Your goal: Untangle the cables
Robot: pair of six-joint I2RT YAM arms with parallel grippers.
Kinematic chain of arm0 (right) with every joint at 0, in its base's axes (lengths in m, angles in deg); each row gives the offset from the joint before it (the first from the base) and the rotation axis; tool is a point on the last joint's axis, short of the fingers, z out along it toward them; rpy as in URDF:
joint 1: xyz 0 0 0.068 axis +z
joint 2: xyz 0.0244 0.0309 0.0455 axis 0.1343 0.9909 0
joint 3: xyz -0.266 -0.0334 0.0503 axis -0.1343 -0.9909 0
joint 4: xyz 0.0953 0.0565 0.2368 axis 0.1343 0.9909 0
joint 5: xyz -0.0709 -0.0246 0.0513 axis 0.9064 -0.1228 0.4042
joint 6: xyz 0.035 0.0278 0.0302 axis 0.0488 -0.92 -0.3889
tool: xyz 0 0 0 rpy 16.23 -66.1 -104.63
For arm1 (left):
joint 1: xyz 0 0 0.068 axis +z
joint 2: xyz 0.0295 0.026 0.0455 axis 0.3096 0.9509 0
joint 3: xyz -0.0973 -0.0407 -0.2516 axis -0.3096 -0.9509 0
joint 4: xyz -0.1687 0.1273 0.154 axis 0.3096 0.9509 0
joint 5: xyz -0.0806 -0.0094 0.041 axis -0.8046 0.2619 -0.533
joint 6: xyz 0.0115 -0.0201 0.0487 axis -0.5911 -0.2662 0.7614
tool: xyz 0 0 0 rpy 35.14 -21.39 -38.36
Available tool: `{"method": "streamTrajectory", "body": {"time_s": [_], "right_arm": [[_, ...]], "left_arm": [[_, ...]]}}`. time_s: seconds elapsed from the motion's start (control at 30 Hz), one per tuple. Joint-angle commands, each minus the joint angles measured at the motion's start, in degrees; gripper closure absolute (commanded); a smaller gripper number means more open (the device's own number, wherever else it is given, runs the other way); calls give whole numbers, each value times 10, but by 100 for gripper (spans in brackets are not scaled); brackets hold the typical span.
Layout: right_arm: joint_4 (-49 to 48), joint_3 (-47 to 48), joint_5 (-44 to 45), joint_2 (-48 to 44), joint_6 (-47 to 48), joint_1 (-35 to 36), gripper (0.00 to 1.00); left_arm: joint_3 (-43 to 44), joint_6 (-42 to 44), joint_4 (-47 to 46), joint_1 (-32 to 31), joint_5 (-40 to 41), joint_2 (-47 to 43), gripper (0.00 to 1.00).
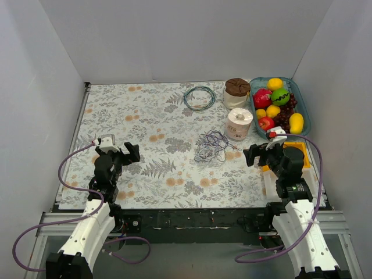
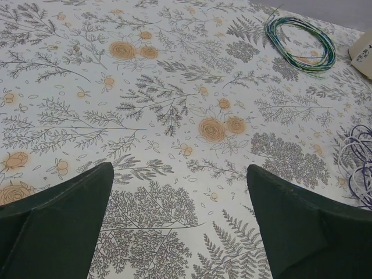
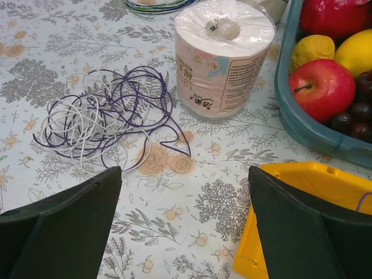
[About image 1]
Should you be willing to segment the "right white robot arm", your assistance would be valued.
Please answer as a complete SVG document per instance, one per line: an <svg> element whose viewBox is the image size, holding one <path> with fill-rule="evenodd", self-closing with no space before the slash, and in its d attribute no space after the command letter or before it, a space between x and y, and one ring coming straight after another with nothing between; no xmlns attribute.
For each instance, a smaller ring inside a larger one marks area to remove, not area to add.
<svg viewBox="0 0 372 279"><path fill-rule="evenodd" d="M295 146L283 144L251 145L243 151L246 164L268 166L276 175L276 191L280 203L268 203L263 224L270 231L277 231L283 245L271 248L273 255L253 259L260 263L289 255L296 278L350 278L332 256L319 222L316 219L319 202L302 177L304 153Z"/></svg>

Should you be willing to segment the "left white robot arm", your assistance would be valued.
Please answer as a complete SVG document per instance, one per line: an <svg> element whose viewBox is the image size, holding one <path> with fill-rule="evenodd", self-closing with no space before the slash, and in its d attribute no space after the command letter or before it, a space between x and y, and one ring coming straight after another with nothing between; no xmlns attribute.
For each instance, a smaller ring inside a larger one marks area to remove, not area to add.
<svg viewBox="0 0 372 279"><path fill-rule="evenodd" d="M121 207L115 204L117 181L123 166L140 161L138 145L126 142L128 150L114 146L111 138L94 141L99 155L87 191L88 201L69 239L46 260L46 278L92 278L95 261L107 236L123 228Z"/></svg>

